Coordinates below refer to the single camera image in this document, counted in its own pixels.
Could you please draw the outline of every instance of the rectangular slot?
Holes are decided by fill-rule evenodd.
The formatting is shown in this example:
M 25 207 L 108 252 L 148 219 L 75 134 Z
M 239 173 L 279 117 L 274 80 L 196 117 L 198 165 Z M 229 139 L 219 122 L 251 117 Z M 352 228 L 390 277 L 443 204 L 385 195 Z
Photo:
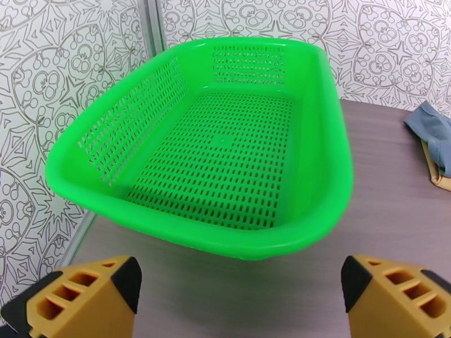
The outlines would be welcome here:
M 81 284 L 83 286 L 89 287 L 95 280 L 97 280 L 97 276 L 82 272 L 75 274 L 69 280 Z
M 53 303 L 47 298 L 42 300 L 37 306 L 38 314 L 47 320 L 55 319 L 63 310 L 64 308 L 58 306 L 56 303 Z
M 397 270 L 393 273 L 385 275 L 385 277 L 388 278 L 393 284 L 400 284 L 413 279 L 413 276 L 405 270 Z
M 446 311 L 446 302 L 438 295 L 426 302 L 420 308 L 431 318 L 438 318 Z
M 419 296 L 422 296 L 430 291 L 431 290 L 428 287 L 426 287 L 423 283 L 419 283 L 412 288 L 406 289 L 404 291 L 404 293 L 413 300 L 413 299 L 416 299 Z
M 58 295 L 59 297 L 62 297 L 63 299 L 66 299 L 68 301 L 73 301 L 75 298 L 80 295 L 79 292 L 72 290 L 66 286 L 60 286 L 58 287 L 53 294 Z

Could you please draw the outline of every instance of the table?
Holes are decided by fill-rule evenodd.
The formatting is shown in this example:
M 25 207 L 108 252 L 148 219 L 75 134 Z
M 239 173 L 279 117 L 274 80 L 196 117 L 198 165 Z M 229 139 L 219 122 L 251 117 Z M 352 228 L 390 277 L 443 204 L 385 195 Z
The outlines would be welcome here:
M 349 338 L 340 269 L 350 254 L 425 265 L 451 279 L 451 193 L 433 186 L 402 110 L 343 101 L 354 194 L 325 239 L 246 262 L 176 246 L 97 217 L 73 263 L 121 254 L 143 270 L 134 337 Z

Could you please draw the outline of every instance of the folded fabric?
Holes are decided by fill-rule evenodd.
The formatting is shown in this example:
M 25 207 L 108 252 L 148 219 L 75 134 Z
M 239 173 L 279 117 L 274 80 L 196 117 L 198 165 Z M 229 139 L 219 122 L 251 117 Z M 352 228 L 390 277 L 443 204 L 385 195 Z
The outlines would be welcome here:
M 451 119 L 425 101 L 404 123 L 427 143 L 431 159 L 443 176 L 451 177 Z
M 423 150 L 425 151 L 427 166 L 429 167 L 429 173 L 431 174 L 431 181 L 437 187 L 446 189 L 451 192 L 451 178 L 443 176 L 437 165 L 433 162 L 431 156 L 429 155 L 427 143 L 425 141 L 421 141 L 421 145 L 423 146 Z

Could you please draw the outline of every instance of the wall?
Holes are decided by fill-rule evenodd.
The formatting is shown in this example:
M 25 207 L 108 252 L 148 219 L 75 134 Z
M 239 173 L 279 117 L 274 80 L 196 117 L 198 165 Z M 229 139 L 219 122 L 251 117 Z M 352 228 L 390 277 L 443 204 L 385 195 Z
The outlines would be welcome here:
M 0 0 L 0 305 L 47 274 L 84 210 L 44 178 L 55 139 L 148 59 L 137 0 Z
M 215 36 L 316 44 L 344 99 L 450 114 L 451 0 L 162 0 L 168 46 Z

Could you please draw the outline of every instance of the green plastic basket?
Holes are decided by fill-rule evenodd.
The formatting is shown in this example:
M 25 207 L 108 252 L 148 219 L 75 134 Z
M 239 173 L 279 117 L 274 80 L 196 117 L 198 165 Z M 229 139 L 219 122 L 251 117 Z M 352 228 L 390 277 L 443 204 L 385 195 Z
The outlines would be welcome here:
M 113 86 L 57 140 L 46 178 L 120 225 L 245 260 L 326 236 L 353 180 L 325 52 L 237 37 L 178 45 Z

